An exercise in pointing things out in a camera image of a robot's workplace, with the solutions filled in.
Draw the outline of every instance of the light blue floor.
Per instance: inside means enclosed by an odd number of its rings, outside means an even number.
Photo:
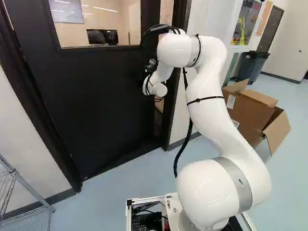
[[[259,231],[307,230],[308,81],[297,85],[261,75],[249,88],[279,99],[278,106],[286,110],[292,127],[268,162],[272,196],[251,209],[249,216]],[[86,181],[81,194],[55,205],[51,230],[124,231],[126,199],[176,191],[172,165],[178,150],[154,150]],[[268,153],[268,148],[263,143],[258,151]],[[179,169],[186,163],[217,155],[213,144],[199,137],[188,144]]]

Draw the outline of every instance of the ceiling light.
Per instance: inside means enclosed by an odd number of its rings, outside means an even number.
[[[58,11],[58,10],[51,10],[51,11],[56,11],[56,12],[65,12],[65,11]]]
[[[70,4],[70,2],[67,2],[67,1],[59,1],[59,0],[54,0],[55,2],[61,2],[61,3],[67,3],[67,4]]]
[[[101,8],[101,7],[96,7],[96,6],[94,6],[94,8],[100,9],[100,10],[104,10],[104,11],[118,12],[118,11],[114,11],[114,10],[110,10],[110,9],[105,9],[105,8]]]

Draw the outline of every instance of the cardboard box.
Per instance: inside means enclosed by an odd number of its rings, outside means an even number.
[[[227,109],[239,132],[256,148],[267,138],[273,155],[290,132],[285,111],[278,100],[253,90],[245,90],[248,79],[222,89]]]

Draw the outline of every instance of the door window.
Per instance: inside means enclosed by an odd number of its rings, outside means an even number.
[[[231,45],[248,45],[255,28],[261,3],[255,0],[244,0],[237,21]]]
[[[49,0],[61,47],[138,45],[141,0]]]

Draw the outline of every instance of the door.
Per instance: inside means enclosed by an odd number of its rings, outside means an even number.
[[[37,88],[81,176],[87,179],[149,151],[154,101],[141,90],[137,44],[141,33],[159,23],[160,1],[4,2]],[[141,26],[132,32],[142,31],[129,46],[132,19],[126,17],[135,10],[142,12],[133,18]],[[157,41],[153,37],[149,44],[156,47]]]
[[[280,21],[282,19],[283,13],[284,13],[283,9],[280,9],[277,6],[273,6],[269,15],[268,22],[264,29],[261,41],[257,48],[257,52],[269,51],[270,46],[274,40],[275,34],[277,32],[277,29],[279,27]]]

